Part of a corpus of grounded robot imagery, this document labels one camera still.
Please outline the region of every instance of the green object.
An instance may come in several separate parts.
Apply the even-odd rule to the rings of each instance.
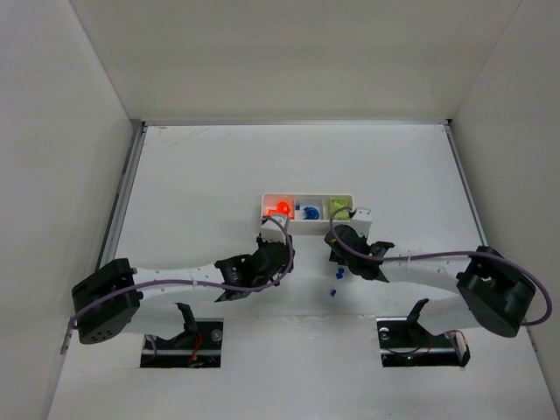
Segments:
[[[336,212],[339,208],[348,207],[347,199],[330,199],[330,201],[331,202],[330,202],[329,210],[331,214]],[[350,219],[350,213],[340,212],[336,216],[334,216],[334,219],[335,220]]]

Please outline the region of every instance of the red wire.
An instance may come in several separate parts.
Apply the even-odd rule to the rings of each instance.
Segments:
[[[196,342],[194,344],[194,349],[192,350],[191,353],[191,359],[189,359],[187,366],[191,366],[191,363],[193,363],[193,361],[196,360],[196,352],[199,351],[200,346],[202,346],[202,334],[199,333],[199,335],[196,338]]]

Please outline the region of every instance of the white wall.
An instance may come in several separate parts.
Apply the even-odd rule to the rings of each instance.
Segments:
[[[524,0],[452,124],[489,242],[531,269],[552,294],[552,319],[533,334],[557,407],[559,22],[557,0]],[[535,299],[530,318],[543,313],[542,302]]]
[[[0,2],[0,417],[46,415],[130,123],[67,0]]]
[[[129,115],[452,117],[520,0],[72,0]]]

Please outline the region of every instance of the red object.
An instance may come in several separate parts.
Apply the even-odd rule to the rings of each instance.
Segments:
[[[288,216],[290,219],[293,219],[292,216],[290,216],[291,213],[291,208],[290,205],[288,203],[286,203],[285,201],[280,201],[277,205],[276,208],[271,208],[269,210],[269,212],[267,213],[268,216],[271,216],[274,213],[280,213],[280,214],[285,214],[286,216]]]
[[[188,363],[186,364],[187,366],[191,366],[191,364],[196,361],[196,352],[199,350],[200,346],[202,346],[202,334],[199,333],[199,335],[196,338],[195,344],[194,344],[194,349],[192,350],[192,354],[191,354],[191,358],[189,359]]]

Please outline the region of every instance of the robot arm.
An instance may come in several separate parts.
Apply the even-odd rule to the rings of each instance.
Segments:
[[[291,270],[293,264],[289,266],[290,238],[283,232],[289,219],[279,214],[273,218],[278,224],[268,219],[261,225],[253,255],[236,255],[190,269],[132,269],[127,259],[105,265],[72,289],[77,315],[97,299],[115,295],[77,317],[80,342],[100,343],[122,331],[170,340],[193,325],[188,302],[231,301],[274,285],[270,283],[274,276]],[[158,281],[161,287],[137,290],[140,284]],[[165,305],[177,310],[161,311]]]
[[[418,323],[434,336],[473,326],[483,326],[503,337],[517,334],[536,292],[522,273],[480,257],[414,260],[409,256],[417,252],[400,249],[391,242],[368,245],[371,210],[357,207],[350,216],[347,223],[334,228],[339,239],[357,253],[380,259],[372,261],[350,253],[329,232],[325,242],[332,250],[330,261],[347,266],[366,280],[428,285],[456,295],[419,301],[409,313],[408,322]],[[501,256],[489,247],[478,247],[477,252]]]

